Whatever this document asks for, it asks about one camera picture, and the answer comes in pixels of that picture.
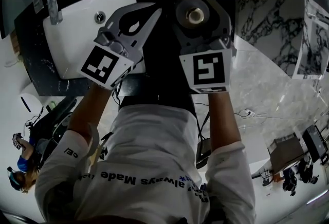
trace wire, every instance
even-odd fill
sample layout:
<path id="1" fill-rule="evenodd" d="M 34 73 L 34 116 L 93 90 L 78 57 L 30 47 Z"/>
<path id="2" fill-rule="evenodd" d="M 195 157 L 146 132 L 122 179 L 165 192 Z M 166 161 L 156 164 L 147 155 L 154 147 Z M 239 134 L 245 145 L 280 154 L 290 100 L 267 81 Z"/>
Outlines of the wire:
<path id="1" fill-rule="evenodd" d="M 18 62 L 19 62 L 19 61 L 16 61 L 15 63 L 10 64 L 10 65 L 4 65 L 4 67 L 5 67 L 5 68 L 10 68 L 10 67 L 16 65 Z"/>
<path id="2" fill-rule="evenodd" d="M 263 122 L 259 123 L 259 124 L 254 124 L 254 125 L 251 125 L 251 126 L 242 126 L 242 127 L 239 127 L 239 129 L 246 129 L 246 128 L 251 128 L 251 127 L 255 127 L 255 126 L 261 125 L 261 124 L 265 123 L 266 120 L 267 120 L 267 117 L 264 117 L 264 118 L 265 118 L 265 120 Z"/>
<path id="3" fill-rule="evenodd" d="M 197 163 L 199 162 L 199 159 L 201 158 L 201 152 L 202 152 L 202 149 L 203 149 L 203 141 L 205 140 L 205 137 L 202 135 L 202 129 L 204 128 L 205 124 L 207 123 L 208 119 L 209 119 L 209 116 L 210 116 L 210 113 L 208 111 L 205 119 L 204 119 L 204 122 L 202 123 L 202 126 L 200 128 L 200 125 L 199 125 L 199 121 L 196 117 L 196 124 L 197 124 L 197 128 L 199 130 L 199 134 L 198 134 L 198 138 L 200 138 L 200 147 L 198 147 L 198 153 L 197 153 Z"/>
<path id="4" fill-rule="evenodd" d="M 32 119 L 33 119 L 34 117 L 38 117 L 38 116 L 35 115 L 35 116 L 33 116 L 30 120 L 27 120 L 27 121 L 25 122 L 24 127 L 23 127 L 23 139 L 24 139 L 24 137 L 25 137 L 25 127 L 26 127 L 26 124 L 27 124 L 27 122 L 32 121 Z"/>
<path id="5" fill-rule="evenodd" d="M 205 104 L 205 103 L 194 103 L 194 104 L 202 104 L 204 106 L 209 106 L 208 104 Z"/>
<path id="6" fill-rule="evenodd" d="M 293 120 L 311 120 L 311 119 L 303 119 L 303 118 L 291 118 L 291 117 L 272 117 L 272 116 L 260 116 L 260 115 L 255 115 L 253 117 L 250 118 L 269 118 L 269 119 L 283 119 L 283 120 L 287 120 L 287 119 L 293 119 Z"/>
<path id="7" fill-rule="evenodd" d="M 115 103 L 116 103 L 117 105 L 119 105 L 119 106 L 121 106 L 121 101 L 120 101 L 120 99 L 119 99 L 119 93 L 120 93 L 120 90 L 121 90 L 121 86 L 122 86 L 122 81 L 120 82 L 119 86 L 118 86 L 117 88 L 114 89 L 115 96 L 116 96 L 116 98 L 117 98 L 117 100 L 118 100 L 118 102 L 119 102 L 119 103 L 117 103 L 117 102 L 115 101 Z"/>
<path id="8" fill-rule="evenodd" d="M 112 94 L 112 98 L 113 98 L 114 102 L 115 102 L 117 105 L 120 106 L 120 104 L 118 104 L 117 101 L 115 100 L 115 98 L 114 98 L 114 94 Z"/>
<path id="9" fill-rule="evenodd" d="M 34 117 L 36 117 L 35 121 L 32 123 L 32 126 L 34 126 L 35 123 L 37 122 L 37 120 L 40 119 L 40 116 L 41 116 L 42 112 L 43 112 L 43 106 L 42 106 L 42 108 L 41 108 L 41 111 L 40 111 L 39 115 L 37 115 L 37 116 L 35 115 L 35 116 L 33 116 L 31 119 L 29 119 L 29 120 L 27 120 L 27 121 L 25 122 L 24 127 L 23 127 L 23 139 L 24 139 L 24 137 L 25 137 L 25 127 L 26 127 L 26 124 L 27 124 L 29 121 L 32 121 Z"/>
<path id="10" fill-rule="evenodd" d="M 246 117 L 248 117 L 248 116 L 250 115 L 250 112 L 248 112 L 247 115 L 242 116 L 242 115 L 240 115 L 240 113 L 241 113 L 242 111 L 243 111 L 243 110 L 241 110 L 238 114 L 237 114 L 237 113 L 234 113 L 234 114 L 240 116 L 242 119 L 246 119 Z"/>

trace cable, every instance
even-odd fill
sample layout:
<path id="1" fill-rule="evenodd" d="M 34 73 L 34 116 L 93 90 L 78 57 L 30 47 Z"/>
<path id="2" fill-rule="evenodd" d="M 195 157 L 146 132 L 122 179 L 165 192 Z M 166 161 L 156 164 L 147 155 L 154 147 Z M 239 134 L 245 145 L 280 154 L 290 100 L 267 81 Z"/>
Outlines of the cable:
<path id="1" fill-rule="evenodd" d="M 23 139 L 24 139 L 24 137 L 25 137 L 25 127 L 26 127 L 26 124 L 27 124 L 27 122 L 31 121 L 34 117 L 38 117 L 38 116 L 35 115 L 35 116 L 33 116 L 30 120 L 27 120 L 27 121 L 25 122 L 24 127 L 23 127 Z"/>
<path id="2" fill-rule="evenodd" d="M 251 112 L 249 111 L 247 115 L 242 116 L 242 115 L 240 115 L 240 113 L 241 113 L 242 111 L 243 111 L 243 110 L 241 110 L 238 114 L 237 114 L 237 113 L 234 113 L 234 114 L 240 116 L 242 119 L 246 119 L 246 117 L 248 117 L 248 116 L 250 115 L 250 113 L 251 113 Z"/>
<path id="3" fill-rule="evenodd" d="M 113 101 L 117 104 L 117 105 L 119 105 L 119 107 L 120 107 L 120 104 L 118 104 L 117 103 L 117 101 L 115 100 L 115 98 L 114 98 L 114 95 L 112 94 L 112 98 L 113 98 Z"/>
<path id="4" fill-rule="evenodd" d="M 23 139 L 24 139 L 24 137 L 25 137 L 25 127 L 26 127 L 26 124 L 27 124 L 29 121 L 32 121 L 34 117 L 36 117 L 35 121 L 32 123 L 32 126 L 34 126 L 35 123 L 37 122 L 37 120 L 40 119 L 40 116 L 41 116 L 42 113 L 43 113 L 43 106 L 42 106 L 42 108 L 41 108 L 41 111 L 40 111 L 39 115 L 37 115 L 37 116 L 35 115 L 35 116 L 33 116 L 31 119 L 29 119 L 29 120 L 27 120 L 27 121 L 25 122 L 24 127 L 23 127 Z"/>
<path id="5" fill-rule="evenodd" d="M 14 65 L 16 65 L 18 62 L 19 62 L 19 61 L 16 61 L 15 63 L 13 63 L 13 64 L 10 64 L 10 65 L 4 65 L 4 67 L 5 67 L 5 68 L 10 68 L 11 66 L 14 66 Z"/>
<path id="6" fill-rule="evenodd" d="M 201 128 L 200 128 L 199 121 L 197 118 L 196 118 L 196 125 L 197 125 L 197 129 L 199 131 L 199 134 L 197 137 L 199 138 L 201 136 L 201 138 L 204 138 L 203 135 L 201 134 Z"/>
<path id="7" fill-rule="evenodd" d="M 255 126 L 261 125 L 261 124 L 265 123 L 265 121 L 267 120 L 267 117 L 264 117 L 264 118 L 265 118 L 265 120 L 263 122 L 259 123 L 259 124 L 254 124 L 254 125 L 251 125 L 251 126 L 242 126 L 242 127 L 239 127 L 239 130 L 240 129 L 246 129 L 246 128 L 251 128 L 251 127 L 255 127 Z"/>
<path id="8" fill-rule="evenodd" d="M 117 103 L 119 106 L 121 105 L 121 101 L 119 99 L 119 93 L 120 93 L 120 90 L 121 90 L 121 86 L 122 86 L 122 81 L 120 82 L 119 86 L 117 88 L 115 88 L 114 92 L 115 92 L 115 96 L 118 100 L 119 103 Z"/>
<path id="9" fill-rule="evenodd" d="M 311 119 L 302 119 L 302 118 L 272 117 L 272 116 L 260 116 L 260 115 L 255 115 L 255 116 L 250 117 L 250 118 L 269 118 L 269 119 L 283 119 L 283 120 L 287 120 L 287 119 L 293 119 L 293 120 L 311 120 Z"/>
<path id="10" fill-rule="evenodd" d="M 208 113 L 207 113 L 207 115 L 206 115 L 206 117 L 205 117 L 205 119 L 204 119 L 204 122 L 202 123 L 201 128 L 200 128 L 200 126 L 198 125 L 198 128 L 199 128 L 199 135 L 198 135 L 198 138 L 200 137 L 201 140 L 205 140 L 205 137 L 202 135 L 202 130 L 203 130 L 205 124 L 207 123 L 207 121 L 208 121 L 208 119 L 209 119 L 209 116 L 210 116 L 210 113 L 209 113 L 209 111 L 208 111 Z"/>
<path id="11" fill-rule="evenodd" d="M 209 106 L 208 104 L 205 104 L 205 103 L 194 103 L 194 104 L 202 104 L 204 106 Z"/>

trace black countertop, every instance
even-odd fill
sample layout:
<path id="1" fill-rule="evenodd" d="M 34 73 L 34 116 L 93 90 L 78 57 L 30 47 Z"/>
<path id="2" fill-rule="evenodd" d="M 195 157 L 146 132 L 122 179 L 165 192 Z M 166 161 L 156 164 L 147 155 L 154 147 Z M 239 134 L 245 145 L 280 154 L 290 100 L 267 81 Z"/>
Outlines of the black countertop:
<path id="1" fill-rule="evenodd" d="M 58 0 L 59 8 L 80 0 Z M 172 0 L 137 0 L 138 2 L 162 2 Z M 235 0 L 217 0 L 230 14 L 234 23 Z M 43 29 L 43 19 L 48 8 L 35 14 L 33 4 L 15 20 L 17 38 L 25 67 L 40 96 L 83 96 L 91 81 L 86 78 L 62 80 L 57 74 Z M 154 93 L 186 94 L 190 90 L 179 61 L 180 47 L 166 18 L 161 17 L 143 47 L 144 74 L 130 74 L 122 83 L 121 95 L 145 95 Z"/>

